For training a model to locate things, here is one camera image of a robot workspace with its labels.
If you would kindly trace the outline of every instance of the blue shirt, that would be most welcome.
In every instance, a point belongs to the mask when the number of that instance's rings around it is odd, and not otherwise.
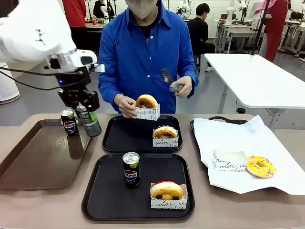
[[[103,28],[100,63],[105,65],[105,72],[100,73],[99,90],[103,100],[116,111],[119,107],[114,98],[122,93],[134,100],[150,94],[160,104],[161,113],[175,113],[175,93],[169,91],[169,85],[160,77],[164,68],[174,80],[177,74],[192,78],[193,90],[189,96],[198,85],[187,24],[160,4],[160,19],[148,41],[133,21],[129,8]]]

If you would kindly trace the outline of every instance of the pepsi logo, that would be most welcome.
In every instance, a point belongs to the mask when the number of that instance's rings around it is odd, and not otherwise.
[[[125,175],[126,180],[134,181],[137,178],[138,173],[135,171],[124,170],[124,175]]]
[[[75,129],[75,122],[73,121],[67,121],[63,124],[63,126],[65,127],[65,129],[67,131],[73,131]]]

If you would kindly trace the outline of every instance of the sneaker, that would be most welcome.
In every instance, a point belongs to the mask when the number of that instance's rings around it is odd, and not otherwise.
[[[210,71],[215,71],[215,69],[213,67],[207,66],[205,71],[210,72]]]

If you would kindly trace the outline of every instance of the person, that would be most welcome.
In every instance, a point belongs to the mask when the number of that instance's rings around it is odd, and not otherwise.
[[[87,13],[84,0],[62,0],[66,18],[71,29],[71,37],[77,49],[86,49]]]
[[[104,1],[106,0],[97,0],[94,4],[93,15],[96,18],[105,18],[104,13],[101,10],[101,6],[106,6],[104,4]],[[109,5],[109,7],[110,7],[110,12],[108,13],[108,17],[112,19],[114,18],[114,11],[111,4]]]
[[[202,3],[196,8],[197,16],[187,23],[194,55],[215,53],[215,45],[208,40],[208,24],[204,21],[209,12],[208,4]],[[214,71],[214,68],[208,63],[205,71]]]
[[[176,97],[190,97],[198,85],[190,35],[179,15],[162,0],[125,0],[128,8],[103,28],[99,90],[124,117],[135,118],[135,100],[152,95],[161,113],[175,113]],[[161,79],[167,69],[183,88],[173,93]]]
[[[264,0],[258,6],[254,14],[263,14],[265,6],[266,0]],[[294,11],[291,8],[290,0],[270,0],[266,14],[265,34],[259,55],[263,56],[271,62],[275,60],[277,48],[281,41],[281,35],[285,25],[287,10]]]

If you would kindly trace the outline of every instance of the hand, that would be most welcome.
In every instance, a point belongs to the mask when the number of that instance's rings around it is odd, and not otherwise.
[[[132,98],[117,94],[114,98],[114,102],[119,106],[125,118],[136,118],[137,112],[135,111],[135,101]]]
[[[181,77],[175,83],[183,86],[183,88],[179,92],[176,92],[176,96],[179,96],[180,98],[185,98],[191,93],[192,78],[190,76],[187,75],[187,76]]]
[[[266,14],[266,19],[271,19],[272,18],[272,15],[271,14]]]

